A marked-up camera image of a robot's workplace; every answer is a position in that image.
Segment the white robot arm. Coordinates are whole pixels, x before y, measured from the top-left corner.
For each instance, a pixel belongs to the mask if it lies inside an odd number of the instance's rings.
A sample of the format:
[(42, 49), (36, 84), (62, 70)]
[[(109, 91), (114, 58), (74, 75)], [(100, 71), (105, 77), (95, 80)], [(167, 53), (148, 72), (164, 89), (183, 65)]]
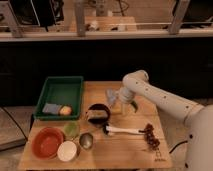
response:
[(188, 128), (185, 171), (213, 171), (213, 105), (204, 106), (152, 86), (144, 70), (126, 74), (122, 84), (121, 102), (143, 96)]

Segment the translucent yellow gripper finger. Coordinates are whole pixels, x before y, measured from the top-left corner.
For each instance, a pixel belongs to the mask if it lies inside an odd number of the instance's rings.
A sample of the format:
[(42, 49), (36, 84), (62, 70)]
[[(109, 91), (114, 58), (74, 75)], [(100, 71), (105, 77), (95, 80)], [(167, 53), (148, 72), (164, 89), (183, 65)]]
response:
[(128, 115), (128, 104), (121, 103), (121, 113), (123, 116)]

